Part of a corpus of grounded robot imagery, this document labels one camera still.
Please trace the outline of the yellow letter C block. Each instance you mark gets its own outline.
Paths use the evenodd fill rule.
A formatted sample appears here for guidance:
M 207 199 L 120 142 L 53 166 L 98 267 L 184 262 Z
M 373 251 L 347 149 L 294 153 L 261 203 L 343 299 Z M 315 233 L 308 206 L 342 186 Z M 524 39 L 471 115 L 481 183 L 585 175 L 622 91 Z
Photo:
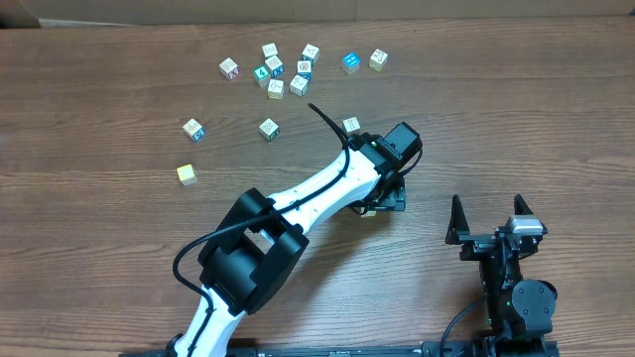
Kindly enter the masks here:
M 191 164 L 178 167 L 177 173 L 182 185 L 197 183 L 196 173 L 194 167 Z

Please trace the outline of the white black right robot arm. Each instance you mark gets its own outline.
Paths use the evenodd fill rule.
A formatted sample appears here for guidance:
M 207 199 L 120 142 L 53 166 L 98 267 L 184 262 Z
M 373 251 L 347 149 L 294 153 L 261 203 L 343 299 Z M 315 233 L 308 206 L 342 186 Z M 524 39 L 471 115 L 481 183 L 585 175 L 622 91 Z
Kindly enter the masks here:
M 458 195 L 452 197 L 445 236 L 459 245 L 459 259 L 479 263 L 484 297 L 464 308 L 447 326 L 440 341 L 441 356 L 558 356 L 558 344 L 545 339 L 553 331 L 558 292 L 551 283 L 525 279 L 520 261 L 538 252 L 548 233 L 520 194 L 514 213 L 491 234 L 472 235 Z M 448 347 L 449 333 L 461 318 L 485 304 L 488 331 Z

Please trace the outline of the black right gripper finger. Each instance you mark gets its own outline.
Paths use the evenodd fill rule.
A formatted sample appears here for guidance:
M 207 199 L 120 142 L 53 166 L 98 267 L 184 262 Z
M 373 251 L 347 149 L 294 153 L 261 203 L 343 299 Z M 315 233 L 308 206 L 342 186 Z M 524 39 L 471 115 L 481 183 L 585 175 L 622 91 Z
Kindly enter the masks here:
M 515 215 L 533 215 L 534 212 L 531 210 L 529 205 L 526 203 L 525 199 L 521 194 L 516 194 L 514 196 L 514 211 Z
M 457 194 L 452 197 L 450 220 L 445 235 L 445 242 L 448 245 L 460 245 L 464 238 L 470 235 L 462 203 Z

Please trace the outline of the wooden block table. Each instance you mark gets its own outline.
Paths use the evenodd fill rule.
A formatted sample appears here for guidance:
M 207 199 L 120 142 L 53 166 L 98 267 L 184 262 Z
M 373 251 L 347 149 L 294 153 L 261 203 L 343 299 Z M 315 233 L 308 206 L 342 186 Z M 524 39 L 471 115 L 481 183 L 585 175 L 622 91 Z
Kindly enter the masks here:
M 360 129 L 361 127 L 356 117 L 350 117 L 342 121 L 342 130 L 346 136 L 358 134 Z

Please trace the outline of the wooden block green side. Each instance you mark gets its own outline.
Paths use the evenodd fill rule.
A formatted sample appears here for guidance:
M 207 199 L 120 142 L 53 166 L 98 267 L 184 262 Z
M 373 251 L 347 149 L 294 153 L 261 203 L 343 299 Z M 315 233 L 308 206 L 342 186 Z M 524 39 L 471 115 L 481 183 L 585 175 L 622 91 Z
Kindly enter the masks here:
M 268 118 L 263 123 L 260 124 L 259 132 L 269 142 L 272 142 L 273 140 L 275 140 L 279 136 L 280 127 L 271 118 Z

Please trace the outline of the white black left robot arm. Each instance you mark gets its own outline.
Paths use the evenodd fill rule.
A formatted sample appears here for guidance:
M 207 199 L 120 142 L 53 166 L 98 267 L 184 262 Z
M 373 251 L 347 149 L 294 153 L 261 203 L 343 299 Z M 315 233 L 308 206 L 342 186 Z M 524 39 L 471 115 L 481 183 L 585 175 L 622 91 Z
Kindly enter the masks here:
M 182 279 L 201 300 L 186 333 L 167 356 L 223 356 L 246 315 L 263 307 L 304 254 L 310 232 L 339 210 L 402 211 L 404 177 L 423 153 L 421 136 L 407 123 L 386 136 L 353 134 L 338 157 L 306 181 L 269 196 L 245 191 L 217 229 L 185 246 L 199 247 L 200 283 Z

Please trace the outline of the wooden block blue corner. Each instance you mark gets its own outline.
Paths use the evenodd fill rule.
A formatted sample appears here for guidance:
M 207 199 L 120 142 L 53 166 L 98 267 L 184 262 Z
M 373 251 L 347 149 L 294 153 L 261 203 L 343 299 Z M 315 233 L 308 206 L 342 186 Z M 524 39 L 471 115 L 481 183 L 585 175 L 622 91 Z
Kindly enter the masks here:
M 198 142 L 205 136 L 205 129 L 194 118 L 183 126 L 183 130 L 194 142 Z

